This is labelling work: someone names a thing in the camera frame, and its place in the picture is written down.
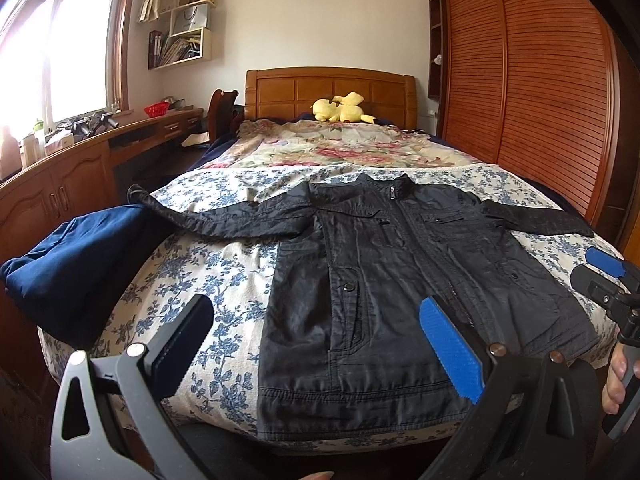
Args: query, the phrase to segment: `jacket sleeve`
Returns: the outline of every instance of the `jacket sleeve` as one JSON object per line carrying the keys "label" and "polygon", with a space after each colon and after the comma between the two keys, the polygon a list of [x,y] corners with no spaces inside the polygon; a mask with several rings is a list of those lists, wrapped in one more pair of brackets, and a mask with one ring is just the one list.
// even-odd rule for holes
{"label": "jacket sleeve", "polygon": [[263,202],[240,202],[194,213],[178,212],[162,205],[140,186],[127,193],[129,203],[142,204],[176,226],[212,238],[291,237],[313,221],[307,182]]}
{"label": "jacket sleeve", "polygon": [[593,237],[593,230],[584,219],[561,209],[504,205],[493,200],[484,200],[481,207],[487,218],[501,220],[504,227],[514,231],[545,236],[577,233]]}

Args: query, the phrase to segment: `wooden headboard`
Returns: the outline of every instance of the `wooden headboard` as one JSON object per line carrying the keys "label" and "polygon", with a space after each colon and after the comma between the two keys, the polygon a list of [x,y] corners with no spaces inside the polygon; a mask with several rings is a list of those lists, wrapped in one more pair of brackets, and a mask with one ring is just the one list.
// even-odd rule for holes
{"label": "wooden headboard", "polygon": [[416,127],[415,78],[361,68],[300,66],[249,70],[246,73],[244,116],[290,120],[311,112],[318,99],[345,96],[354,91],[364,97],[364,113],[388,119],[399,128]]}

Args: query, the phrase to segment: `screw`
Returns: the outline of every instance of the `screw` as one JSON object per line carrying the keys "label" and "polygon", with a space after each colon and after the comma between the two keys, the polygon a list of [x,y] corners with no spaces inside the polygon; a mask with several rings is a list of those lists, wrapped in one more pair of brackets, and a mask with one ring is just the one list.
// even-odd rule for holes
{"label": "screw", "polygon": [[78,366],[86,358],[86,352],[84,350],[76,350],[69,356],[69,362],[73,366]]}
{"label": "screw", "polygon": [[491,352],[492,356],[504,357],[507,355],[507,347],[502,343],[492,343],[492,345],[489,346],[489,352]]}
{"label": "screw", "polygon": [[145,346],[142,343],[133,343],[127,346],[127,355],[129,357],[138,357],[145,352]]}
{"label": "screw", "polygon": [[558,350],[552,350],[549,352],[549,358],[556,364],[564,362],[564,356]]}

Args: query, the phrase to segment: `blue floral bed sheet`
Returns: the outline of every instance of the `blue floral bed sheet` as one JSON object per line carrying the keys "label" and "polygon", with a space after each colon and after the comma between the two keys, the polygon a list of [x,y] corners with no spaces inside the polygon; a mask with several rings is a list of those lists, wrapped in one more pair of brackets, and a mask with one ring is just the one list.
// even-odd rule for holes
{"label": "blue floral bed sheet", "polygon": [[[471,191],[481,199],[557,207],[529,184],[491,164],[426,169],[337,164],[196,170],[176,178],[154,195],[172,209],[202,211],[244,200],[266,200],[303,180],[350,182],[361,172],[379,180],[407,173],[418,184],[451,184]],[[600,237],[513,234],[569,290],[570,271],[584,262],[588,247],[595,245],[608,253],[618,254]],[[194,358],[178,394],[165,399],[164,407],[177,424],[200,420],[252,436],[256,430],[260,336],[277,251],[275,241],[247,239],[226,243],[211,242],[184,232],[172,235],[158,247],[129,285],[91,354],[119,354],[133,342],[148,342],[160,326],[175,319],[193,294],[206,294],[215,308],[213,328]],[[596,304],[580,295],[576,297],[600,339],[599,344],[583,357],[594,367],[603,366],[614,343],[614,325]],[[40,341],[50,372],[60,380],[72,349],[42,331]],[[119,397],[115,397],[114,402],[123,426],[132,428]],[[371,450],[443,438],[455,432],[459,424],[448,422],[416,431],[277,445],[305,453]]]}

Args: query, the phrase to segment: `cabinet door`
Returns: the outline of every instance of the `cabinet door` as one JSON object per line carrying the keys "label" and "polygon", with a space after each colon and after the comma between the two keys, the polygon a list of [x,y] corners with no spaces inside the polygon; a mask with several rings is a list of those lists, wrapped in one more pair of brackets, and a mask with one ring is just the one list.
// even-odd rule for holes
{"label": "cabinet door", "polygon": [[445,0],[449,25],[447,105],[442,135],[495,162],[503,106],[503,37],[498,0]]}
{"label": "cabinet door", "polygon": [[588,0],[503,1],[508,78],[498,164],[556,190],[584,215],[613,113],[602,19]]}
{"label": "cabinet door", "polygon": [[48,171],[26,180],[0,199],[0,263],[22,256],[61,222]]}
{"label": "cabinet door", "polygon": [[118,205],[106,142],[57,162],[51,174],[65,219]]}
{"label": "cabinet door", "polygon": [[[22,256],[60,223],[47,171],[31,176],[0,198],[0,264]],[[0,367],[38,392],[47,377],[36,326],[0,286]]]}

